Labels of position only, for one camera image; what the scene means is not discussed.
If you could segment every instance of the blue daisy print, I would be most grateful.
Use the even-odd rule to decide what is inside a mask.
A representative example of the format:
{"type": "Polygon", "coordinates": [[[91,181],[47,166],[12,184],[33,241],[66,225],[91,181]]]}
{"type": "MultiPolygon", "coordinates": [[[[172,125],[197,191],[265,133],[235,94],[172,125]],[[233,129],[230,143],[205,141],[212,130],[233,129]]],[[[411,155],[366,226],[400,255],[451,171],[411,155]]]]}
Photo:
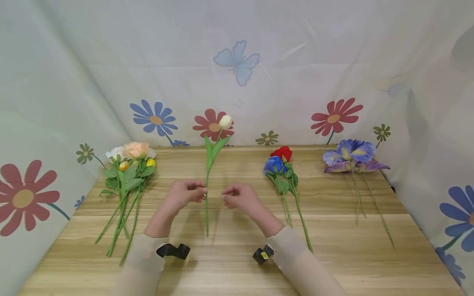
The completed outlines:
{"type": "Polygon", "coordinates": [[[76,204],[75,204],[74,206],[75,206],[75,207],[78,207],[78,206],[80,206],[83,202],[84,202],[84,195],[81,196],[81,198],[76,201],[76,204]]]}
{"type": "Polygon", "coordinates": [[[461,279],[465,279],[466,275],[462,272],[463,269],[456,264],[456,259],[454,256],[449,254],[446,255],[443,248],[436,248],[435,252],[438,254],[444,265],[446,265],[447,270],[449,270],[449,273],[451,273],[451,275],[454,277],[456,283],[461,286],[461,279]]]}
{"type": "Polygon", "coordinates": [[[171,146],[173,146],[173,147],[184,147],[184,146],[189,146],[189,144],[186,143],[186,141],[175,140],[174,142],[171,143],[171,146]]]}
{"type": "MultiPolygon", "coordinates": [[[[439,205],[443,214],[451,219],[461,221],[461,223],[451,225],[445,229],[448,236],[458,240],[461,235],[472,230],[474,227],[474,190],[471,186],[466,186],[465,193],[460,187],[451,187],[448,190],[451,198],[457,202],[462,209],[448,203],[439,205]]],[[[474,251],[474,232],[471,231],[462,241],[461,248],[466,252],[474,251]]]]}
{"type": "Polygon", "coordinates": [[[163,109],[162,102],[155,103],[155,112],[153,112],[150,104],[147,101],[142,100],[142,105],[143,108],[137,104],[132,103],[130,104],[130,108],[136,112],[133,114],[133,116],[135,116],[133,121],[138,125],[146,125],[143,128],[144,132],[151,133],[156,128],[158,135],[161,137],[168,137],[168,135],[173,134],[171,129],[178,129],[177,126],[170,124],[170,122],[176,120],[176,118],[173,116],[169,116],[172,113],[172,110],[169,108],[163,109]]]}

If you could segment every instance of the fabric backdrop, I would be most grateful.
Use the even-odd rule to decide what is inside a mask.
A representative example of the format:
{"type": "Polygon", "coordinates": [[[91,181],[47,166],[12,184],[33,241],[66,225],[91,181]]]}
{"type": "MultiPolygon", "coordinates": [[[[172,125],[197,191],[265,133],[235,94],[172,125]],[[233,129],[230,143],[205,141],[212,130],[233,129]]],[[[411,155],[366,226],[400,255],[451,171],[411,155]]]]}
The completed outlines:
{"type": "Polygon", "coordinates": [[[474,295],[473,25],[470,0],[0,0],[0,294],[106,151],[202,145],[229,114],[230,145],[376,144],[474,295]]]}

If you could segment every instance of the white rose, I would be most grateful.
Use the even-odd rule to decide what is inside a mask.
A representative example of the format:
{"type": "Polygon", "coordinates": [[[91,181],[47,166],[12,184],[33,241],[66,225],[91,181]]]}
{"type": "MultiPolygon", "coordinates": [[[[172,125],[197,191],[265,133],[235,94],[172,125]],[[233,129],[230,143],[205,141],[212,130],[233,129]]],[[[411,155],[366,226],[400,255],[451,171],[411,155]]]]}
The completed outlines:
{"type": "Polygon", "coordinates": [[[105,156],[109,160],[110,163],[112,163],[112,160],[110,159],[111,157],[117,158],[117,155],[120,155],[120,159],[124,159],[123,157],[123,146],[115,147],[112,149],[110,152],[105,152],[105,156]]]}
{"type": "Polygon", "coordinates": [[[219,128],[227,131],[232,125],[232,117],[229,115],[224,115],[219,121],[219,128]]]}
{"type": "Polygon", "coordinates": [[[148,157],[149,158],[155,158],[155,156],[156,156],[156,152],[153,149],[149,148],[148,149],[148,157]]]}

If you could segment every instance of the wooden table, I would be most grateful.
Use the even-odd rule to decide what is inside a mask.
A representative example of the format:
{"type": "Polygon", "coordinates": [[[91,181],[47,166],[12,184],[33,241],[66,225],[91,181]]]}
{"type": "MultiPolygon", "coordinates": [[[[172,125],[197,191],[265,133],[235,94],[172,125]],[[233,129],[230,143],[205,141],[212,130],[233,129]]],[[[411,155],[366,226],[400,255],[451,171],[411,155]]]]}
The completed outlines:
{"type": "MultiPolygon", "coordinates": [[[[355,224],[356,194],[351,176],[323,173],[322,155],[328,148],[334,147],[294,146],[292,163],[300,179],[301,207],[314,251],[348,295],[464,295],[379,172],[368,174],[366,179],[397,249],[393,249],[359,178],[367,218],[361,215],[359,225],[355,224]]],[[[189,204],[179,213],[172,226],[171,243],[184,243],[191,252],[186,261],[167,259],[158,295],[297,295],[272,261],[259,266],[252,259],[254,251],[265,245],[264,237],[248,217],[226,209],[220,198],[227,186],[247,182],[284,221],[283,206],[262,173],[274,149],[225,147],[221,151],[210,175],[210,236],[205,235],[203,203],[189,204]]],[[[203,147],[158,148],[157,155],[159,175],[143,198],[137,233],[143,231],[173,181],[205,179],[203,147]]],[[[113,230],[94,245],[117,204],[114,198],[99,197],[103,188],[101,177],[19,295],[107,294],[120,273],[118,264],[126,240],[119,239],[112,258],[105,254],[113,230]]],[[[289,200],[293,227],[304,240],[294,199],[289,200]]]]}

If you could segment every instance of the black wrist strap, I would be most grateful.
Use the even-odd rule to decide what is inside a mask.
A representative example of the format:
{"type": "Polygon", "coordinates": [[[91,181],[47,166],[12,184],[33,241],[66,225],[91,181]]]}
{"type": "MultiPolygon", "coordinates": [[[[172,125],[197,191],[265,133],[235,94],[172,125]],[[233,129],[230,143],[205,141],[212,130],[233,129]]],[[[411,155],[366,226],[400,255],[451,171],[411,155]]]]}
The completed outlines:
{"type": "Polygon", "coordinates": [[[176,248],[172,244],[167,243],[166,245],[163,245],[158,250],[156,250],[156,253],[162,258],[164,258],[165,256],[175,256],[179,259],[186,260],[189,251],[191,251],[190,247],[185,244],[180,243],[179,246],[176,248]]]}
{"type": "Polygon", "coordinates": [[[273,249],[270,248],[268,245],[265,245],[264,248],[258,248],[254,255],[253,258],[259,265],[263,265],[265,262],[267,262],[268,259],[270,259],[273,256],[274,252],[273,249]]]}

